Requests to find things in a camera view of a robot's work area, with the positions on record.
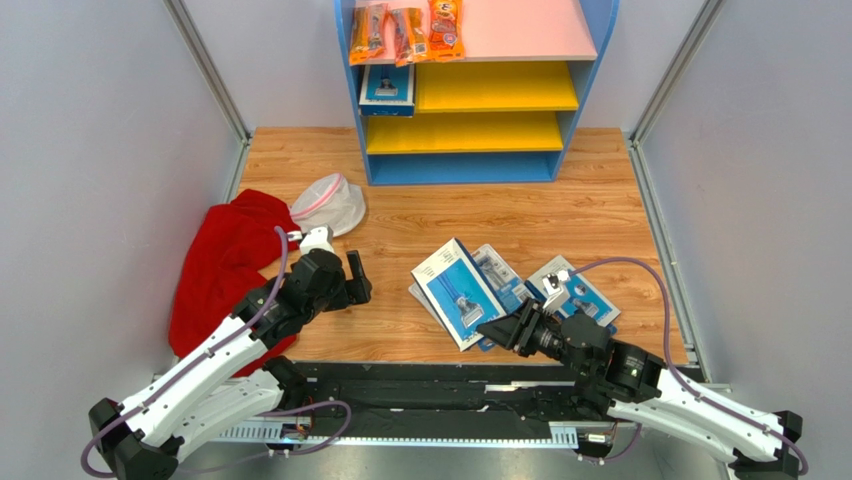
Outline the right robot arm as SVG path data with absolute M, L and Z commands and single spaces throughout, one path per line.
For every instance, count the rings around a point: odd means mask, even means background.
M 795 447 L 803 420 L 791 411 L 743 406 L 683 376 L 663 359 L 613 338 L 595 319 L 566 320 L 535 299 L 477 332 L 519 356 L 543 354 L 575 376 L 569 411 L 582 420 L 621 420 L 702 447 L 739 479 L 799 479 Z

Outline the white blue Harry's box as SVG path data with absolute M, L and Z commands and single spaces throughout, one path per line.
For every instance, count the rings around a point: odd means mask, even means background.
M 360 86 L 359 112 L 363 116 L 413 117 L 415 67 L 368 65 Z
M 455 237 L 415 266 L 411 276 L 460 351 L 483 339 L 480 325 L 506 315 L 472 254 Z

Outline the narrow orange razor pack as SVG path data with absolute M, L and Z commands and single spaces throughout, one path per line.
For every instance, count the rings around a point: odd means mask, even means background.
M 394 64 L 404 67 L 431 59 L 420 8 L 394 8 L 389 11 L 394 25 Z

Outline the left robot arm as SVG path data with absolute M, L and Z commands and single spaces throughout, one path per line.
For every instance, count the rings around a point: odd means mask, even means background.
M 366 304 L 372 285 L 358 251 L 314 249 L 251 290 L 220 326 L 151 385 L 89 411 L 97 451 L 117 479 L 168 479 L 198 447 L 255 415 L 306 411 L 307 379 L 273 350 L 323 312 Z

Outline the orange BIC razor bag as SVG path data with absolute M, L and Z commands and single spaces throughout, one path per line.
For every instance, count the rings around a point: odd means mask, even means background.
M 465 47 L 461 39 L 463 12 L 462 0 L 430 0 L 429 10 L 429 59 L 449 62 L 465 58 Z

